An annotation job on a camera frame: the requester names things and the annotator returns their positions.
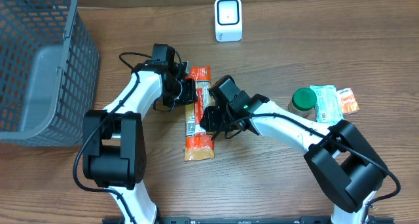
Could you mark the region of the white barcode scanner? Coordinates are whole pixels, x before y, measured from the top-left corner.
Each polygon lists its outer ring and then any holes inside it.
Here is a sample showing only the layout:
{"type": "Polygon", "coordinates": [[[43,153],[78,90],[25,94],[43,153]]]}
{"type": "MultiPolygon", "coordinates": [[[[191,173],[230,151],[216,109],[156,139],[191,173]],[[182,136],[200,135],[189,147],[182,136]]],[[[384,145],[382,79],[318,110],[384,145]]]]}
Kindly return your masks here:
{"type": "Polygon", "coordinates": [[[218,42],[240,41],[243,36],[241,0],[215,0],[215,38],[218,42]]]}

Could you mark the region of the orange tissue pack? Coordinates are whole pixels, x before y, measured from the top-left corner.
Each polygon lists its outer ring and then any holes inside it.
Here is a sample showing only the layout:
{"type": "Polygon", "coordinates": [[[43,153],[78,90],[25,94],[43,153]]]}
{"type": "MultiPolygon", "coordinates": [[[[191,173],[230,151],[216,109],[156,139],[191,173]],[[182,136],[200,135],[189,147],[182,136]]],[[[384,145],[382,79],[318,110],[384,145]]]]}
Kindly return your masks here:
{"type": "Polygon", "coordinates": [[[359,105],[351,88],[337,90],[337,97],[343,115],[350,115],[359,111],[359,105]]]}

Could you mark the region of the green lid jar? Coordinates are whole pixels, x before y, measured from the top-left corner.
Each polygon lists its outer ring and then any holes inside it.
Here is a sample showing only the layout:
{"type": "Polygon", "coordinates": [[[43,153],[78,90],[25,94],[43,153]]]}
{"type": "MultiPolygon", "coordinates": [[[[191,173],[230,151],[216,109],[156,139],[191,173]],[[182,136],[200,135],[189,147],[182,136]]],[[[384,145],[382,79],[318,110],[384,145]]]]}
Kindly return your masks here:
{"type": "Polygon", "coordinates": [[[299,88],[292,95],[288,110],[300,117],[307,117],[311,110],[315,108],[316,102],[316,93],[311,88],[299,88]]]}

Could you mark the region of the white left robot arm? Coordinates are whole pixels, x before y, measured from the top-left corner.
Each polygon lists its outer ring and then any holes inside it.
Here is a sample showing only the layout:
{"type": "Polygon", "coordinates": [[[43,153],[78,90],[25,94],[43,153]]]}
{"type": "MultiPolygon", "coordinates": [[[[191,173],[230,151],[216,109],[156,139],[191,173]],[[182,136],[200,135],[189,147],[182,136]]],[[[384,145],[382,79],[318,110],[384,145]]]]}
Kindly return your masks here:
{"type": "Polygon", "coordinates": [[[120,95],[83,119],[83,145],[73,179],[83,190],[109,193],[122,212],[119,223],[155,223],[159,212],[145,187],[147,155],[142,120],[163,98],[169,108],[196,102],[188,61],[169,65],[147,60],[132,68],[120,95]]]}

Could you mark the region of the teal tissue pack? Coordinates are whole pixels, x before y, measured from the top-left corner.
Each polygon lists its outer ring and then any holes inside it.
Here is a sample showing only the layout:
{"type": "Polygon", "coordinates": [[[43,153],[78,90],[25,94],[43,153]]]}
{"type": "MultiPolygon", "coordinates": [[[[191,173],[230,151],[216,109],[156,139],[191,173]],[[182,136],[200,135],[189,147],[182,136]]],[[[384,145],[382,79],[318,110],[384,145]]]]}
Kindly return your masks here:
{"type": "Polygon", "coordinates": [[[342,120],[343,114],[337,98],[337,89],[333,85],[316,86],[310,89],[316,94],[316,121],[323,124],[334,125],[342,120]]]}

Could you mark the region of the grey plastic basket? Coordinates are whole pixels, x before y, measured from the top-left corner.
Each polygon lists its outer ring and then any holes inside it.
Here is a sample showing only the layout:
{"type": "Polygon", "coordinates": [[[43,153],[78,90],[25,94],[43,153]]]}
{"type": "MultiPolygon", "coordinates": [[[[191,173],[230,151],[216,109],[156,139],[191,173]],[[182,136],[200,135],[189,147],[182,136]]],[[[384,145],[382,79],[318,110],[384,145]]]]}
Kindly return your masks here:
{"type": "Polygon", "coordinates": [[[82,143],[94,106],[100,52],[78,0],[1,0],[1,141],[82,143]]]}

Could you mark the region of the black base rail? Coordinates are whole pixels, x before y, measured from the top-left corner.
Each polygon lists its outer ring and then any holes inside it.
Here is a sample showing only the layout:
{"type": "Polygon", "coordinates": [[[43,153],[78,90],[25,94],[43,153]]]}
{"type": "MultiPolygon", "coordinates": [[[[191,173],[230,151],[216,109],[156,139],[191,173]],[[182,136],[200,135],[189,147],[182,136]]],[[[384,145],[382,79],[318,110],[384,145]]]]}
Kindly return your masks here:
{"type": "MultiPolygon", "coordinates": [[[[124,218],[102,219],[102,224],[123,224],[124,218]]],[[[331,224],[325,216],[302,216],[294,219],[191,219],[189,217],[160,217],[157,224],[331,224]]],[[[394,224],[394,219],[370,217],[368,224],[394,224]]]]}

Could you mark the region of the orange spaghetti package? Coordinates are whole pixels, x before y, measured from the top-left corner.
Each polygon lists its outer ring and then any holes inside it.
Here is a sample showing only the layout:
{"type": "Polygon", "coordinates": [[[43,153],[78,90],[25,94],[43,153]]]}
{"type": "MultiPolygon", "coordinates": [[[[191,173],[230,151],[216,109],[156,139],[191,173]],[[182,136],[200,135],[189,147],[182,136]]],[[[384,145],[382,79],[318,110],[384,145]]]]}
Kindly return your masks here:
{"type": "Polygon", "coordinates": [[[213,132],[208,132],[200,126],[204,110],[213,105],[208,92],[211,87],[211,66],[192,66],[188,79],[196,83],[197,102],[185,106],[186,145],[185,161],[213,159],[215,157],[213,132]]]}

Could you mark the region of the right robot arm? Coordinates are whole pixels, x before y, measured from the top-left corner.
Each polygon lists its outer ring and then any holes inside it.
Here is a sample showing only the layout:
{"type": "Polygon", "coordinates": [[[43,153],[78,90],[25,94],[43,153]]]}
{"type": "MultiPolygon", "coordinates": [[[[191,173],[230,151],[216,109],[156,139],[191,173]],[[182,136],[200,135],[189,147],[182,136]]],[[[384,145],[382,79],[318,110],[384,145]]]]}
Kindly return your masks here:
{"type": "Polygon", "coordinates": [[[206,130],[249,130],[300,152],[321,190],[335,205],[332,223],[366,223],[367,203],[387,176],[384,161],[350,122],[321,124],[292,114],[260,94],[217,98],[204,111],[206,130]]]}

